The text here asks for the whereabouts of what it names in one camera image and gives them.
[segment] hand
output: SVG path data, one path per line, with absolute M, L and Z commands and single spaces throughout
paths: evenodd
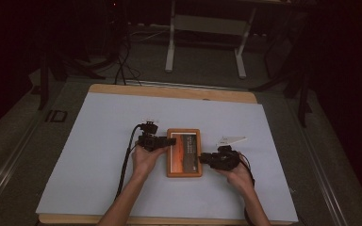
M 240 153 L 239 153 L 239 158 L 246 165 L 248 165 Z M 234 188 L 236 188 L 240 194 L 244 194 L 246 193 L 246 191 L 254 189 L 254 184 L 251 178 L 251 174 L 242 165 L 242 163 L 239 163 L 235 168 L 229 171 L 219 170 L 219 169 L 215 169 L 215 171 L 226 176 L 227 182 L 231 184 Z
M 149 173 L 154 169 L 158 157 L 166 153 L 167 150 L 168 147 L 165 147 L 148 152 L 140 145 L 137 145 L 135 151 L 132 153 L 133 177 L 140 177 L 146 180 Z

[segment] desk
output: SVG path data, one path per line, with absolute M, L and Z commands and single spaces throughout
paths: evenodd
M 145 117 L 159 120 L 158 136 L 168 128 L 200 129 L 207 153 L 222 136 L 246 136 L 233 148 L 250 159 L 269 219 L 297 221 L 266 116 L 252 93 L 93 85 L 37 208 L 42 223 L 99 220 L 115 196 L 131 131 Z M 240 196 L 219 173 L 204 166 L 201 178 L 167 178 L 165 168 L 160 156 L 129 224 L 246 224 Z

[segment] wooden table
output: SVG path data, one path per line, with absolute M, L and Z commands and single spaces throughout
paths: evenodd
M 227 103 L 243 103 L 243 104 L 256 104 L 256 98 L 253 95 L 253 93 L 250 92 L 237 92 L 237 91 L 225 91 L 225 90 L 206 90 L 206 89 L 177 89 L 177 88 L 156 88 L 156 87 L 132 87 L 132 86 L 113 86 L 113 85 L 92 85 L 90 87 L 89 93 L 104 93 L 104 94 L 121 94 L 121 95 L 131 95 L 131 96 L 145 96 L 145 97 L 166 97 L 166 98 L 176 98 L 176 99 L 191 99 L 191 100 L 205 100 L 205 101 L 216 101 L 216 102 L 227 102 Z M 82 110 L 80 111 L 78 118 L 83 118 Z M 72 134 L 75 133 L 75 130 L 79 130 L 77 128 L 77 125 L 80 122 L 75 122 L 74 129 L 72 131 Z M 69 135 L 68 143 L 72 143 L 72 134 Z M 57 168 L 60 168 L 60 160 L 61 158 L 65 158 L 65 153 L 68 152 L 69 148 L 65 146 L 63 150 L 63 154 L 58 160 Z M 53 175 L 51 176 L 51 179 L 55 177 L 54 175 L 58 176 L 58 172 L 53 172 Z M 206 175 L 204 175 L 202 178 L 208 178 L 210 176 L 209 170 L 207 170 Z M 47 188 L 45 188 L 45 193 L 48 193 L 48 195 L 56 194 L 57 192 L 49 191 L 48 187 L 50 184 L 52 184 L 50 179 L 50 182 L 48 182 Z M 50 198 L 44 198 L 42 196 L 40 205 L 42 207 L 46 205 L 46 202 L 50 202 Z M 69 213 L 42 213 L 40 206 L 39 209 L 37 209 L 37 213 L 39 214 L 40 222 L 42 223 L 96 223 L 101 215 L 90 215 L 90 214 L 69 214 Z M 284 221 L 284 220 L 272 220 L 271 223 L 273 224 L 290 224 L 295 220 L 292 221 Z M 246 221 L 243 219 L 221 219 L 221 218 L 154 218 L 154 217 L 130 217 L 127 221 L 127 224 L 246 224 Z

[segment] person's right hand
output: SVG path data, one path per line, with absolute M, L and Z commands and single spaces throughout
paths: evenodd
M 239 157 L 241 161 L 247 164 L 241 154 Z M 244 194 L 245 192 L 254 189 L 254 183 L 252 181 L 251 174 L 242 165 L 242 163 L 239 163 L 235 168 L 229 171 L 219 169 L 215 169 L 215 171 L 224 175 L 227 178 L 227 182 L 231 184 L 240 194 Z

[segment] table leg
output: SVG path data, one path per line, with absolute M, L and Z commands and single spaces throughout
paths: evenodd
M 238 75 L 240 79 L 246 78 L 246 72 L 245 72 L 245 66 L 243 66 L 243 59 L 242 59 L 242 52 L 245 48 L 246 40 L 249 37 L 249 32 L 252 27 L 252 22 L 255 18 L 255 12 L 256 8 L 252 9 L 251 16 L 249 18 L 249 22 L 246 23 L 243 34 L 242 34 L 242 42 L 240 43 L 240 46 L 238 49 L 235 49 L 235 59 L 237 61 L 237 68 L 238 68 Z
M 167 51 L 167 60 L 166 60 L 166 73 L 171 73 L 173 71 L 173 60 L 174 60 L 174 17 L 175 17 L 175 0 L 172 0 L 172 18 L 170 19 L 170 42 L 169 50 Z

